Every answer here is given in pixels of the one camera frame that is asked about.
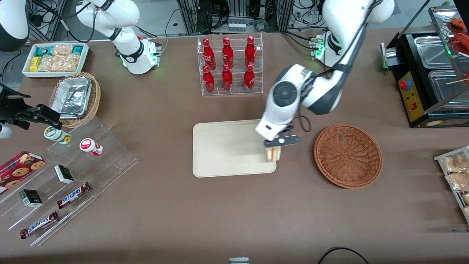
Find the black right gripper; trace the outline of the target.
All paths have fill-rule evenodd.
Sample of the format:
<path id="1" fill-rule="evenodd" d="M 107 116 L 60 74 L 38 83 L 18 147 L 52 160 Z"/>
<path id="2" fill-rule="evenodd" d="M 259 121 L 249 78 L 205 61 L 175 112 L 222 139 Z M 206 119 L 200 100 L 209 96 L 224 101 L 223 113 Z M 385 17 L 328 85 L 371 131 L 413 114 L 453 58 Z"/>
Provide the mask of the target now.
<path id="1" fill-rule="evenodd" d="M 41 122 L 48 125 L 61 125 L 60 114 L 44 104 L 31 108 L 33 116 L 29 113 L 29 106 L 25 103 L 25 95 L 1 83 L 0 93 L 0 122 L 28 130 L 30 122 Z"/>

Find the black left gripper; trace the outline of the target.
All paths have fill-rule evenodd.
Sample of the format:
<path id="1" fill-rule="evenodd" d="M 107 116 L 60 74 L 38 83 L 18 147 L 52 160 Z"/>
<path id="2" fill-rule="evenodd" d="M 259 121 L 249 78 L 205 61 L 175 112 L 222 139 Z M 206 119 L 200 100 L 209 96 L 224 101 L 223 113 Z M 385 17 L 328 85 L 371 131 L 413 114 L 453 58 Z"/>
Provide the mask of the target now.
<path id="1" fill-rule="evenodd" d="M 282 145 L 296 145 L 300 143 L 300 137 L 292 134 L 293 124 L 288 124 L 279 132 L 272 141 L 264 140 L 265 147 L 281 147 Z"/>

